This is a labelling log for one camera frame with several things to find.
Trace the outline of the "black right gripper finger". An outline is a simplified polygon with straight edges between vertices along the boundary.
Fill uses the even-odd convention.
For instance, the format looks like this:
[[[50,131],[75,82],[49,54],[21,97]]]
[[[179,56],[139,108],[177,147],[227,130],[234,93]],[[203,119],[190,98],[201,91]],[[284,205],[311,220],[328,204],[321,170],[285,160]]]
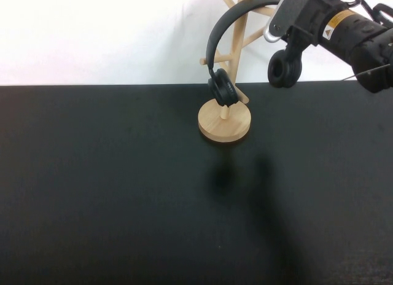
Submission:
[[[292,36],[286,37],[286,48],[284,50],[284,59],[292,61],[295,58],[295,48]]]
[[[305,37],[298,35],[294,39],[294,60],[296,64],[302,65],[302,53],[305,49]]]

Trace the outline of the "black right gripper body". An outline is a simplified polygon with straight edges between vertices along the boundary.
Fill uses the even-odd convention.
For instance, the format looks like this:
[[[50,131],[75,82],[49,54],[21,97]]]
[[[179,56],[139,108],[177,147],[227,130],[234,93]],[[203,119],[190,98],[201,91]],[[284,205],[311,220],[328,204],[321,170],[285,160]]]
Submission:
[[[299,46],[318,45],[328,21],[338,11],[338,0],[290,0],[296,10],[287,30],[287,41]]]

